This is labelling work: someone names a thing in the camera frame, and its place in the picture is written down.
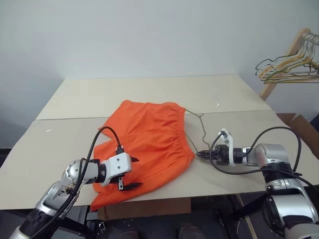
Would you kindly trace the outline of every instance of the white wall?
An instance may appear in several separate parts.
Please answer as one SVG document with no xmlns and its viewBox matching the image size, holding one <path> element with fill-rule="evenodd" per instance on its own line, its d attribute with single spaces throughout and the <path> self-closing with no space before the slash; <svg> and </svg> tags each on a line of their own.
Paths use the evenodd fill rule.
<svg viewBox="0 0 319 239">
<path fill-rule="evenodd" d="M 318 0 L 2 0 L 0 147 L 14 145 L 65 77 L 238 73 L 260 92 L 255 65 L 284 54 L 304 27 L 318 33 Z M 269 99 L 309 118 L 318 102 L 308 84 Z"/>
</svg>

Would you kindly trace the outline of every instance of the table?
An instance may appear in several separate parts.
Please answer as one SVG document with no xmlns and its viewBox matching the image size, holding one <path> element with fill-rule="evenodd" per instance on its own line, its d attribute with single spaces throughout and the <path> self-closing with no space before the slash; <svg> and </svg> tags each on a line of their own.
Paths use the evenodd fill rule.
<svg viewBox="0 0 319 239">
<path fill-rule="evenodd" d="M 238 75 L 66 79 L 36 119 L 109 117 L 123 100 L 176 102 L 196 113 L 271 109 Z"/>
</svg>

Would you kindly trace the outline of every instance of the clothes hanger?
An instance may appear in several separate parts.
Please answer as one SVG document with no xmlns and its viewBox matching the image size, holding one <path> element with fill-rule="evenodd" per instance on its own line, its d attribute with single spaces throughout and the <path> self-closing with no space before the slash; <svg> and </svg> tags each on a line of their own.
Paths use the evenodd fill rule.
<svg viewBox="0 0 319 239">
<path fill-rule="evenodd" d="M 304 45 L 305 38 L 306 38 L 305 36 L 307 35 L 314 35 L 314 34 L 311 33 L 311 30 L 309 28 L 300 29 L 298 33 L 296 34 L 293 42 L 289 45 L 286 55 L 289 56 L 298 52 L 301 49 L 301 47 Z M 282 81 L 282 83 L 310 83 L 310 82 L 319 83 L 319 71 L 317 72 L 318 74 L 316 73 L 316 71 L 313 72 L 311 69 L 310 72 L 305 72 L 304 74 L 294 74 L 294 72 L 289 72 L 288 74 L 291 74 L 291 76 L 288 74 L 283 75 L 284 73 L 279 73 L 277 75 L 272 76 L 272 78 L 276 78 L 276 79 L 269 79 L 270 81 L 268 82 L 265 81 L 266 79 L 261 79 L 262 81 L 264 81 L 264 84 L 266 85 L 264 86 L 262 92 L 260 93 L 260 97 L 263 100 L 266 100 L 269 97 L 269 95 L 272 93 L 272 91 L 275 89 L 277 83 L 281 83 L 280 81 Z"/>
<path fill-rule="evenodd" d="M 311 63 L 308 72 L 289 72 L 270 74 L 266 79 L 262 79 L 265 84 L 269 83 L 319 83 L 319 65 Z"/>
<path fill-rule="evenodd" d="M 304 43 L 302 44 L 302 47 L 301 49 L 294 55 L 288 55 L 288 56 L 280 56 L 280 57 L 277 57 L 274 61 L 272 61 L 271 59 L 266 59 L 266 60 L 263 60 L 262 62 L 260 62 L 256 67 L 255 69 L 257 70 L 255 75 L 260 75 L 261 72 L 263 72 L 265 70 L 265 67 L 267 66 L 275 66 L 277 64 L 279 64 L 281 61 L 283 60 L 289 60 L 289 59 L 292 59 L 294 57 L 296 57 L 299 52 L 304 52 L 305 50 L 305 45 L 306 45 L 306 40 L 304 41 Z"/>
<path fill-rule="evenodd" d="M 263 69 L 263 71 L 259 74 L 260 78 L 263 78 L 263 76 L 271 71 L 276 71 L 278 69 L 281 69 L 285 64 L 288 64 L 290 62 L 293 62 L 297 59 L 301 59 L 304 57 L 304 55 L 307 53 L 307 49 L 308 49 L 308 44 L 309 41 L 308 40 L 309 36 L 305 37 L 304 43 L 301 47 L 301 49 L 297 52 L 297 54 L 295 54 L 292 57 L 289 57 L 288 59 L 283 59 L 282 61 L 280 61 L 277 65 L 272 65 L 267 67 L 266 69 Z"/>
<path fill-rule="evenodd" d="M 308 42 L 307 50 L 301 53 L 302 58 L 300 58 L 300 56 L 296 56 L 294 59 L 290 59 L 281 63 L 279 66 L 276 66 L 276 68 L 268 72 L 268 74 L 270 74 L 268 79 L 274 74 L 278 74 L 280 72 L 288 73 L 293 68 L 311 63 L 315 55 L 315 46 L 319 43 L 319 36 L 314 36 L 309 40 L 313 40 L 314 43 Z"/>
<path fill-rule="evenodd" d="M 319 36 L 316 36 L 314 34 L 306 35 L 303 47 L 297 52 L 294 57 L 285 59 L 276 66 L 267 67 L 263 70 L 259 77 L 261 79 L 267 77 L 266 81 L 268 81 L 275 74 L 278 74 L 280 72 L 288 73 L 295 67 L 311 63 L 315 54 L 315 46 L 318 43 Z"/>
</svg>

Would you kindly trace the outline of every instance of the beige tabletop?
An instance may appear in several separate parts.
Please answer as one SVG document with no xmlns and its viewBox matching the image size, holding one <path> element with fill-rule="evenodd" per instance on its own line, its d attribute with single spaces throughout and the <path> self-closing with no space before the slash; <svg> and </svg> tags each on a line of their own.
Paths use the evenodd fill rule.
<svg viewBox="0 0 319 239">
<path fill-rule="evenodd" d="M 97 128 L 105 120 L 106 118 L 34 121 L 0 169 L 0 209 L 33 208 L 46 189 L 60 179 L 70 161 L 87 155 Z M 284 125 L 271 110 L 209 113 L 203 116 L 203 121 L 209 142 L 225 127 L 233 135 L 234 145 L 237 147 L 249 146 L 266 128 Z M 184 128 L 199 150 L 207 149 L 207 145 L 201 140 L 203 132 L 197 117 L 185 115 Z M 101 135 L 98 143 L 105 140 L 108 138 Z M 270 131 L 260 142 L 282 144 L 288 151 L 291 163 L 294 163 L 297 141 L 291 132 Z M 319 161 L 303 143 L 298 171 L 316 184 L 319 182 L 318 168 Z M 243 166 L 235 168 L 250 169 Z M 226 175 L 216 171 L 209 162 L 195 158 L 190 167 L 175 180 L 131 201 L 256 192 L 263 191 L 264 185 L 261 173 Z M 75 205 L 88 205 L 95 196 L 93 187 L 85 185 Z"/>
<path fill-rule="evenodd" d="M 36 119 L 109 117 L 123 100 L 175 102 L 197 113 L 270 110 L 238 75 L 66 79 Z"/>
<path fill-rule="evenodd" d="M 86 157 L 97 128 L 123 100 L 172 101 L 193 112 L 206 113 L 206 139 L 212 141 L 225 127 L 237 147 L 249 146 L 266 128 L 284 125 L 237 75 L 65 80 L 0 168 L 0 209 L 33 208 L 48 187 L 61 178 L 69 162 Z M 197 117 L 186 114 L 184 128 L 199 150 L 207 149 Z M 97 143 L 106 140 L 101 135 Z M 297 141 L 291 132 L 272 131 L 260 142 L 282 144 L 294 163 Z M 303 143 L 298 171 L 317 184 L 318 168 L 319 161 Z M 178 178 L 131 201 L 256 192 L 264 190 L 264 185 L 261 173 L 226 175 L 195 158 Z M 89 205 L 95 196 L 93 187 L 85 185 L 75 205 Z"/>
</svg>

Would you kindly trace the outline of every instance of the wire hanger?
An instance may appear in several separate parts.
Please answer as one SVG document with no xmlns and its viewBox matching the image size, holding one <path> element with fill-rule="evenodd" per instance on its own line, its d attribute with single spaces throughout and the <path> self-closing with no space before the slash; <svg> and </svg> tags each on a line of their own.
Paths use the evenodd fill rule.
<svg viewBox="0 0 319 239">
<path fill-rule="evenodd" d="M 301 34 L 303 43 L 296 54 L 280 56 L 275 60 L 266 59 L 256 67 L 264 84 L 270 83 L 319 83 L 319 64 L 314 62 L 315 48 L 319 46 L 319 35 L 310 31 Z M 306 67 L 306 71 L 295 71 L 297 67 Z"/>
</svg>

